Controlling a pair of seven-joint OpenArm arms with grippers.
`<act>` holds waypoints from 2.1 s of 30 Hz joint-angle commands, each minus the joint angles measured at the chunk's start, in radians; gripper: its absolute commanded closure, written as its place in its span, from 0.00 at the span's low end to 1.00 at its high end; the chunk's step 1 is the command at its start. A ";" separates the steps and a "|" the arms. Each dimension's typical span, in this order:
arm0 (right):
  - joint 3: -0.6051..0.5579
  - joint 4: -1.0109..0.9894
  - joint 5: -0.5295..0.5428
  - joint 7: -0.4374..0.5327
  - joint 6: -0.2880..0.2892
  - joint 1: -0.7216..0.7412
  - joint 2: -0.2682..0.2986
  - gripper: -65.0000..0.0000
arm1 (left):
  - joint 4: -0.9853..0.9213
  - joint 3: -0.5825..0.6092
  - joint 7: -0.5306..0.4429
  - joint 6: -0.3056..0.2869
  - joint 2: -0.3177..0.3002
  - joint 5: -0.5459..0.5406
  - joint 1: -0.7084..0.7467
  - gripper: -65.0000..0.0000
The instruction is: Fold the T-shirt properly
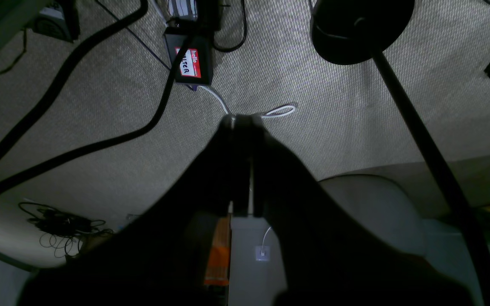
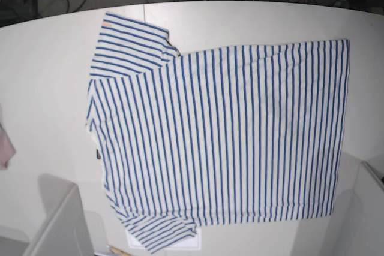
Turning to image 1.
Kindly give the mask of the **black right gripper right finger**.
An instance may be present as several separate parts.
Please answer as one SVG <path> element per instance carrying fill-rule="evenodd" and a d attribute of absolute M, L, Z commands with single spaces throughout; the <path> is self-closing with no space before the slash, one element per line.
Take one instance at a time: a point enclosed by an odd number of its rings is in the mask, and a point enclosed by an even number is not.
<path fill-rule="evenodd" d="M 469 290 L 351 217 L 258 116 L 245 117 L 254 214 L 279 239 L 278 306 L 472 306 Z"/>

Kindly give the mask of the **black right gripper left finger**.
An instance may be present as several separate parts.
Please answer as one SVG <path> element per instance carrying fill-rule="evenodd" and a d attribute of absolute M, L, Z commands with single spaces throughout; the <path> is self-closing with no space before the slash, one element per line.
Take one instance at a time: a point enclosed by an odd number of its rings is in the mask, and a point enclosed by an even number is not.
<path fill-rule="evenodd" d="M 213 305 L 203 282 L 214 232 L 231 204 L 245 208 L 239 116 L 225 116 L 206 148 L 141 217 L 66 265 L 29 281 L 20 306 Z"/>

